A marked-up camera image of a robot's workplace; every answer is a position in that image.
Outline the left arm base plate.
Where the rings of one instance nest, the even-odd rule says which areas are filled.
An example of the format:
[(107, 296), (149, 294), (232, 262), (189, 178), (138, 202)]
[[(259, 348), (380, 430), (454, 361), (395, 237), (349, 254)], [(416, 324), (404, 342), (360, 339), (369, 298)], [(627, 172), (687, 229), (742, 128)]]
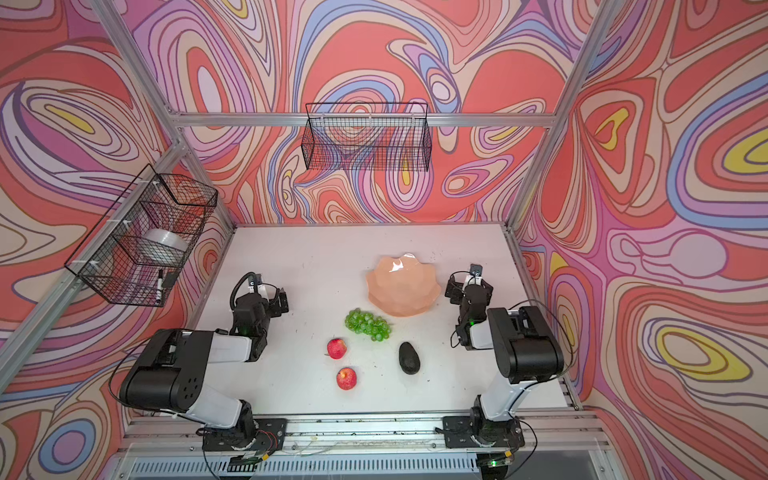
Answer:
[(287, 424), (286, 418), (251, 418), (228, 429), (201, 427), (196, 434), (205, 452), (274, 453), (283, 448)]

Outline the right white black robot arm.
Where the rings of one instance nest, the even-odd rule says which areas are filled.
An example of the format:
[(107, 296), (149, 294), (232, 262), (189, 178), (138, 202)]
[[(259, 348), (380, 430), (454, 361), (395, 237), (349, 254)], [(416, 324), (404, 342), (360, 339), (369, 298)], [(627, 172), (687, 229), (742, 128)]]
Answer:
[(452, 273), (447, 281), (445, 296), (459, 307), (451, 346), (491, 351), (497, 373), (468, 415), (445, 416), (437, 432), (449, 449), (514, 452), (525, 445), (517, 410), (534, 386), (565, 372), (565, 356), (539, 307), (527, 300), (508, 308), (490, 305), (493, 287), (481, 271), (474, 265), (462, 280)]

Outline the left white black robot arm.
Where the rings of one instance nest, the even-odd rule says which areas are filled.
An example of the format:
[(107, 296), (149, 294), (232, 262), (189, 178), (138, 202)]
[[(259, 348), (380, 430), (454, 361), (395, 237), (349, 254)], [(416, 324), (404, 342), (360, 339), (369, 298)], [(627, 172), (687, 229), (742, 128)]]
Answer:
[(212, 365), (257, 362), (268, 345), (270, 322), (289, 312), (284, 289), (254, 272), (243, 275), (230, 292), (229, 329), (161, 329), (120, 385), (122, 405), (178, 416), (199, 425), (202, 450), (257, 452), (266, 458), (284, 444), (285, 419), (258, 421), (251, 404), (225, 395), (206, 382)]

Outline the red fake apple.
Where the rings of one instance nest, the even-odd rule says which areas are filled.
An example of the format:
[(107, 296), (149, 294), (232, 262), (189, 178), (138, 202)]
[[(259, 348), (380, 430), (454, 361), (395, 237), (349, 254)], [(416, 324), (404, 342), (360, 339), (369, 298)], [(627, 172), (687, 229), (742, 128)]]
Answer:
[(336, 375), (337, 386), (344, 391), (352, 390), (357, 385), (357, 374), (354, 369), (344, 367)]
[(347, 353), (347, 345), (341, 338), (334, 338), (327, 343), (327, 355), (334, 360), (342, 359)]

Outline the dark fake avocado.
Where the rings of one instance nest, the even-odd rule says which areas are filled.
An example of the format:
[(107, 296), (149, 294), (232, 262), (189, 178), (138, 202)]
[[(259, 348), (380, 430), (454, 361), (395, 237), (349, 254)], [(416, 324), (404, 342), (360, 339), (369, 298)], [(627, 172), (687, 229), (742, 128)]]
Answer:
[(400, 344), (398, 361), (401, 370), (407, 375), (415, 375), (421, 369), (420, 357), (410, 342)]

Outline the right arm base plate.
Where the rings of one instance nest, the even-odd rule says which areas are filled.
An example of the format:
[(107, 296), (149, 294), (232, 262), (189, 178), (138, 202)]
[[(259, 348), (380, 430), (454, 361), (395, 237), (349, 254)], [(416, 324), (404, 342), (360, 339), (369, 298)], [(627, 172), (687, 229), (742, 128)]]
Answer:
[(512, 452), (526, 445), (518, 418), (502, 422), (473, 419), (470, 416), (445, 416), (436, 431), (449, 449), (505, 448)]

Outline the green fake grape bunch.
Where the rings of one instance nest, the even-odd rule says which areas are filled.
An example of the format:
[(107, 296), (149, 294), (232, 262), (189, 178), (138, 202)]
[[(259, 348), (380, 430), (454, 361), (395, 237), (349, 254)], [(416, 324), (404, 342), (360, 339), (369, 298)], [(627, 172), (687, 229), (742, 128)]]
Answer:
[(390, 324), (381, 316), (359, 308), (351, 310), (344, 319), (350, 331), (368, 336), (372, 341), (382, 342), (390, 338)]

